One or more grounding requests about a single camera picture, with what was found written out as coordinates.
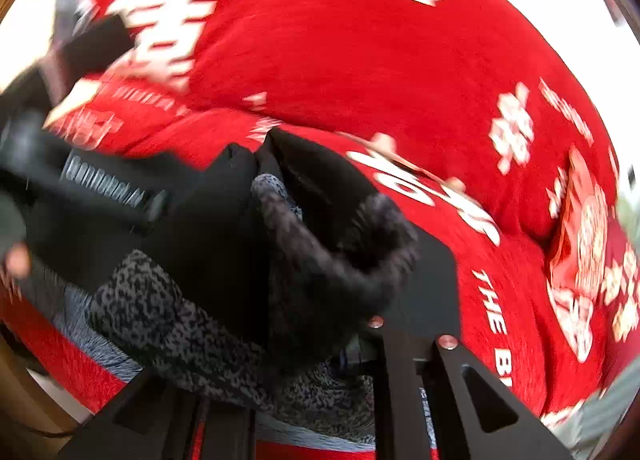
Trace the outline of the person's left hand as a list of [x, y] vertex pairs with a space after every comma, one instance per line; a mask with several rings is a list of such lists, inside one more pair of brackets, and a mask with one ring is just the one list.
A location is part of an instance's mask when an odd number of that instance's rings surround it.
[[11, 278], [26, 278], [32, 260], [25, 245], [26, 225], [14, 200], [1, 194], [1, 270]]

